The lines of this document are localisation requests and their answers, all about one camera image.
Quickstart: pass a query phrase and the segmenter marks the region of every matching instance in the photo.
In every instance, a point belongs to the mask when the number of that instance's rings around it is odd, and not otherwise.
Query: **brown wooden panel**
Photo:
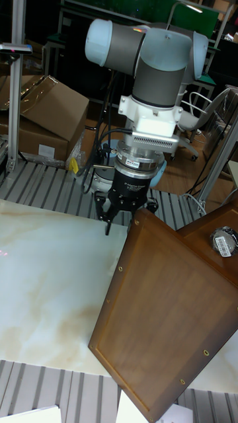
[[[238,291],[147,210],[136,221],[89,347],[155,422],[237,330]]]
[[[238,254],[232,257],[221,257],[210,244],[210,235],[215,229],[223,226],[230,226],[238,232],[238,208],[232,203],[201,217],[180,229],[178,233],[202,251],[224,276],[238,286]]]

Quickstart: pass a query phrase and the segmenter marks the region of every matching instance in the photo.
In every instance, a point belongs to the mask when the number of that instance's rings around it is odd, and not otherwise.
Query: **metal pole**
[[[230,16],[230,13],[231,13],[232,9],[233,9],[233,5],[232,5],[232,4],[230,4],[230,6],[228,7],[228,9],[227,9],[227,11],[226,11],[226,14],[225,14],[225,16],[224,16],[224,18],[223,18],[223,21],[222,21],[222,23],[221,23],[221,26],[220,26],[220,29],[219,29],[219,32],[218,32],[218,36],[217,36],[217,38],[216,38],[216,42],[215,42],[215,44],[214,44],[214,48],[218,48],[219,41],[221,40],[221,35],[223,34],[223,31],[224,31],[224,29],[225,29],[225,26],[226,26],[226,24],[227,24],[227,21],[228,21],[228,18],[229,18],[229,16]],[[214,58],[214,54],[215,54],[215,52],[211,53],[211,56],[210,56],[210,58],[209,58],[209,60],[208,60],[208,64],[207,64],[207,66],[206,66],[206,72],[208,72],[208,71],[209,71],[209,69],[210,69],[210,66],[211,66],[211,64],[212,64],[212,60],[213,60],[213,58]]]
[[[26,0],[13,0],[12,43],[24,44]],[[7,170],[13,172],[17,165],[19,149],[20,88],[22,77],[22,54],[11,65],[9,105],[9,148]]]
[[[226,161],[229,155],[232,152],[232,149],[235,143],[238,140],[238,115],[235,118],[235,121],[227,135],[227,138],[224,142],[219,155],[217,156],[210,173],[197,197],[197,200],[200,202],[202,206],[205,205],[206,200],[214,187],[216,180],[218,179],[219,174],[221,173],[222,169],[224,168]]]

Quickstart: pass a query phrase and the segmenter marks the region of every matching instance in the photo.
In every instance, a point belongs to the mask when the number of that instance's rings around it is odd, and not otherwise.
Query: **metal frame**
[[[237,142],[237,140],[238,140],[238,115],[236,116],[235,121],[225,139],[223,147],[221,148],[219,155],[217,156],[214,164],[212,165],[210,173],[208,174],[208,177],[197,197],[197,200],[200,202],[202,206],[205,205],[206,200],[210,192],[212,191],[212,188],[214,187],[214,184],[216,180],[218,179],[219,174],[221,173],[223,167],[225,166],[227,159],[229,155],[231,154],[232,149],[235,143]]]
[[[26,0],[13,0],[12,43],[24,44],[24,24]],[[22,77],[22,55],[11,65],[10,107],[9,107],[9,147],[7,170],[14,171],[17,165],[20,122],[20,88]]]

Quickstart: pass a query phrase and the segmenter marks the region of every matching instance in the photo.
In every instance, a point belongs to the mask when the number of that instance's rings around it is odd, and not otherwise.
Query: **label sticker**
[[[39,151],[38,154],[40,156],[49,157],[50,159],[54,158],[55,149],[53,147],[49,147],[48,145],[39,144]]]
[[[126,165],[131,166],[135,169],[138,169],[139,168],[139,161],[126,159]]]
[[[226,243],[225,237],[216,238],[215,241],[216,241],[216,245],[218,246],[221,257],[230,257],[231,253]]]

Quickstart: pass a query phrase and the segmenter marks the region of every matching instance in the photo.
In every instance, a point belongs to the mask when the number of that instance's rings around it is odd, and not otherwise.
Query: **chair backrest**
[[[206,107],[204,111],[206,112],[206,114],[202,114],[199,117],[196,123],[196,127],[194,129],[201,128],[201,126],[203,126],[208,121],[213,111],[216,110],[216,108],[224,100],[225,96],[228,94],[229,91],[230,91],[230,88],[226,88],[224,91],[222,91],[222,93],[218,94],[218,96],[208,105],[208,107]]]

